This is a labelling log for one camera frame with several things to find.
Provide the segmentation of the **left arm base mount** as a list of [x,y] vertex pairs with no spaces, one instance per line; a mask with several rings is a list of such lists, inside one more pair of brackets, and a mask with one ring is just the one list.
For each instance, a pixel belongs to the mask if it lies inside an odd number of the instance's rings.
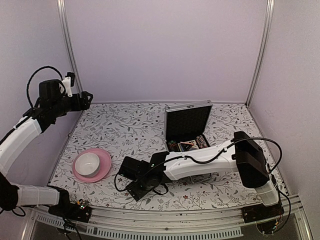
[[50,206],[48,213],[66,220],[88,223],[92,215],[92,210],[93,209],[82,200],[77,202],[61,200],[57,205]]

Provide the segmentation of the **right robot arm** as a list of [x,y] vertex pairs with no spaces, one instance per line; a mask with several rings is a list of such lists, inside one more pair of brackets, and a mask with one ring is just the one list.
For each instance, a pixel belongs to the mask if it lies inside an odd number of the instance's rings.
[[183,152],[156,152],[150,161],[126,156],[116,175],[131,180],[124,189],[139,201],[149,192],[155,192],[158,186],[166,187],[183,178],[237,172],[242,185],[254,189],[260,197],[260,216],[269,218],[278,210],[280,194],[273,169],[268,166],[257,140],[237,131],[233,139],[219,145]]

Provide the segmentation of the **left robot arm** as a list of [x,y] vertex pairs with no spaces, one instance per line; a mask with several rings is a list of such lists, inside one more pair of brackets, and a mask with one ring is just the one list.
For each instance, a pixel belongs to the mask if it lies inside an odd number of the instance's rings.
[[19,122],[0,141],[0,208],[13,211],[19,207],[48,206],[48,212],[62,218],[78,216],[84,212],[79,203],[70,201],[69,193],[59,187],[31,186],[11,183],[6,176],[24,149],[43,134],[57,118],[69,112],[82,112],[90,108],[93,94],[83,91],[72,93],[73,80],[51,79],[39,83],[39,97]]

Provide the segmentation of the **aluminium frame post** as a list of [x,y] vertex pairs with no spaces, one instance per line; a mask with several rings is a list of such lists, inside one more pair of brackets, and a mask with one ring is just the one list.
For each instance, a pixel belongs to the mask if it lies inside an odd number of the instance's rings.
[[79,92],[83,91],[83,86],[79,76],[79,71],[76,63],[76,58],[72,45],[72,38],[68,25],[67,11],[66,11],[66,1],[57,0],[57,10],[59,15],[59,21],[61,25],[62,35],[64,39],[64,44],[67,51],[68,61],[71,67],[72,72],[75,74],[75,86]]
[[262,29],[260,47],[259,47],[253,75],[252,75],[251,84],[250,84],[248,95],[247,95],[246,102],[245,102],[245,104],[248,108],[250,108],[250,106],[252,105],[255,91],[256,91],[258,81],[260,78],[260,73],[262,70],[263,61],[264,61],[264,57],[265,57],[265,53],[266,53],[266,49],[267,49],[267,44],[268,44],[268,39],[269,39],[271,26],[272,26],[274,6],[275,6],[274,0],[267,0],[266,1],[266,10],[265,10],[265,17],[264,17],[264,24],[263,24],[263,29]]

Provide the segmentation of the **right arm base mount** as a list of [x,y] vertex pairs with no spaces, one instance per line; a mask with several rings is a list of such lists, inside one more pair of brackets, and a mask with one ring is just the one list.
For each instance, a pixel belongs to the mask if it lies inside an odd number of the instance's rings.
[[281,203],[271,206],[265,206],[262,203],[241,208],[241,214],[245,223],[261,221],[284,214],[284,208]]

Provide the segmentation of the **right aluminium frame post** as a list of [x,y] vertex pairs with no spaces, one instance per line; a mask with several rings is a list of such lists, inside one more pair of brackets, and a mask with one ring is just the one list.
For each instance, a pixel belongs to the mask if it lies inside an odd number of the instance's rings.
[[245,104],[248,108],[250,108],[250,106],[252,105],[255,91],[256,91],[258,81],[260,78],[260,73],[262,70],[263,61],[264,61],[264,57],[265,57],[265,53],[266,53],[266,49],[267,49],[267,44],[268,44],[268,39],[269,39],[271,26],[272,26],[274,6],[275,6],[274,0],[267,0],[266,1],[266,10],[265,10],[265,17],[264,17],[264,24],[263,24],[263,29],[262,29],[260,47],[259,47],[253,75],[252,75],[251,84],[250,84],[248,95],[247,95],[246,102],[245,102]]

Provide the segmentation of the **left aluminium frame post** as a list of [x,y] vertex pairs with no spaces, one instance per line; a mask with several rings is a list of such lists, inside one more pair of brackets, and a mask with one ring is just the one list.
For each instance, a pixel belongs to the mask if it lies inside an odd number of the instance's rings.
[[61,25],[62,35],[64,39],[64,44],[67,51],[68,61],[71,67],[72,72],[75,74],[75,86],[79,92],[83,91],[83,86],[79,76],[79,71],[76,63],[76,58],[72,45],[72,38],[68,25],[67,11],[66,11],[66,1],[57,0],[57,10],[59,15],[59,21]]

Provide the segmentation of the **pink plate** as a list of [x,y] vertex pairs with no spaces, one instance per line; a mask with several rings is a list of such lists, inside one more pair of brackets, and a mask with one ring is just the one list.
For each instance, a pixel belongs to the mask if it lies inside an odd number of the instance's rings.
[[[99,159],[99,165],[94,167],[88,174],[81,174],[77,170],[77,161],[84,155],[94,154]],[[82,151],[72,163],[72,172],[76,179],[82,183],[95,183],[102,180],[110,171],[112,166],[112,159],[110,154],[101,148],[90,148]]]

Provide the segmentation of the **aluminium poker case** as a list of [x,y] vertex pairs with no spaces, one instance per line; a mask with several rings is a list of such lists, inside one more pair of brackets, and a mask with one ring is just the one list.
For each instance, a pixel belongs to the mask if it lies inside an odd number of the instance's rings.
[[176,141],[177,144],[180,142],[192,143],[197,148],[195,150],[198,150],[197,136],[203,136],[210,146],[205,136],[205,129],[212,106],[211,100],[166,106],[164,138],[167,150],[169,151],[169,141]]

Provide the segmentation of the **blue peach chip stack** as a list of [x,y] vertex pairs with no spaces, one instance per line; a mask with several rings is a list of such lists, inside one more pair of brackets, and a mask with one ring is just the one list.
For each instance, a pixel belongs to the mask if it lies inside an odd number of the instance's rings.
[[195,141],[196,141],[199,149],[203,149],[203,148],[208,148],[209,147],[208,143],[206,142],[206,139],[202,135],[197,136]]

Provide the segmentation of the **white bowl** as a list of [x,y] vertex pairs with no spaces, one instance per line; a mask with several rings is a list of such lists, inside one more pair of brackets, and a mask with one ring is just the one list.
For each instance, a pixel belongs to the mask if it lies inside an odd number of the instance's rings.
[[100,169],[100,158],[92,152],[81,154],[74,161],[74,169],[79,175],[91,178]]

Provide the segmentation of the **front aluminium rail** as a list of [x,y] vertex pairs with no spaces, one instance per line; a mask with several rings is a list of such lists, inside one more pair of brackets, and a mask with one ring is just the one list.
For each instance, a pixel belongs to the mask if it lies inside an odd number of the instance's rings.
[[242,207],[191,211],[148,211],[93,207],[88,222],[62,218],[47,208],[33,209],[24,240],[312,240],[297,196],[283,201],[284,216],[250,221]]

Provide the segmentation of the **chip row in case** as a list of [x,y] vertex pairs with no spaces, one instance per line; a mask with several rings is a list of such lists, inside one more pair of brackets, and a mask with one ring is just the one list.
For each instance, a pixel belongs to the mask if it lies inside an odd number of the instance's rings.
[[179,151],[179,147],[178,144],[175,140],[171,140],[168,142],[168,149],[170,152],[178,152]]

